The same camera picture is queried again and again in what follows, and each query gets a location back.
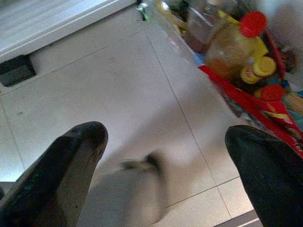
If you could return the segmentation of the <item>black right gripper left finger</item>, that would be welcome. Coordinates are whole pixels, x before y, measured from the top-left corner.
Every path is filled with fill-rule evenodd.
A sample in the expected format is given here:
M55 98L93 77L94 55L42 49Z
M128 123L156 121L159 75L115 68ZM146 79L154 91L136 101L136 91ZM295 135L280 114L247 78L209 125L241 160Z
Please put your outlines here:
M108 141L100 122L58 137L0 201L3 227L74 227Z

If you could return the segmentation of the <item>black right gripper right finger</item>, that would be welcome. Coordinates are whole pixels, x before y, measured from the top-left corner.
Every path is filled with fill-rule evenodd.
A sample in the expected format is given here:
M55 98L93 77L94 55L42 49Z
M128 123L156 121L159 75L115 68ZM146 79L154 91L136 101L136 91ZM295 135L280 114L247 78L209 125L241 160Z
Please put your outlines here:
M248 125L229 127L225 145L262 225L301 227L303 159L284 141Z

